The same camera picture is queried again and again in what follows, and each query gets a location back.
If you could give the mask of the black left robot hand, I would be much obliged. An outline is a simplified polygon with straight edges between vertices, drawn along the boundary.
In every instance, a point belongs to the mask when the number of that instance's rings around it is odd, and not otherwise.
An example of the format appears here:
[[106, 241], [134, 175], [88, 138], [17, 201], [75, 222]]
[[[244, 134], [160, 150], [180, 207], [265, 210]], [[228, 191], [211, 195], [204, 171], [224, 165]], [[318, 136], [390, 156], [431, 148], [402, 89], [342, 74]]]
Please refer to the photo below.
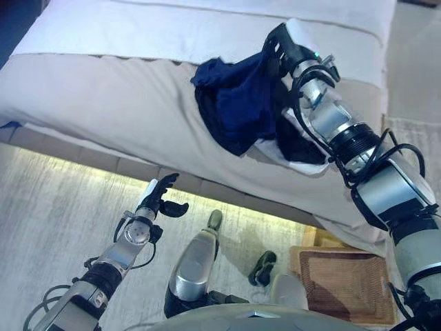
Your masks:
[[142, 209], [149, 209], [155, 216], [160, 212], [167, 217], [182, 217], [189, 209], [188, 203], [179, 204], [173, 201], [163, 200], [163, 195], [169, 188], [172, 188], [178, 177], [179, 173], [172, 173], [160, 179], [154, 186], [152, 192], [142, 200], [136, 212]]

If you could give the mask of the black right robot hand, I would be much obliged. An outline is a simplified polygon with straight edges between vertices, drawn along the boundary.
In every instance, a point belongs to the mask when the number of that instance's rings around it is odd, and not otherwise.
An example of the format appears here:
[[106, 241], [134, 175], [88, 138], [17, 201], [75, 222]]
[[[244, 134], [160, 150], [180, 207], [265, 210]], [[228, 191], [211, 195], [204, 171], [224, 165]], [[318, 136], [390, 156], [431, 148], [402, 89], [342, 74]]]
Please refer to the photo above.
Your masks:
[[321, 63], [317, 52], [296, 43], [289, 34], [286, 23], [276, 26], [268, 35], [262, 51], [281, 77], [293, 74], [304, 61]]

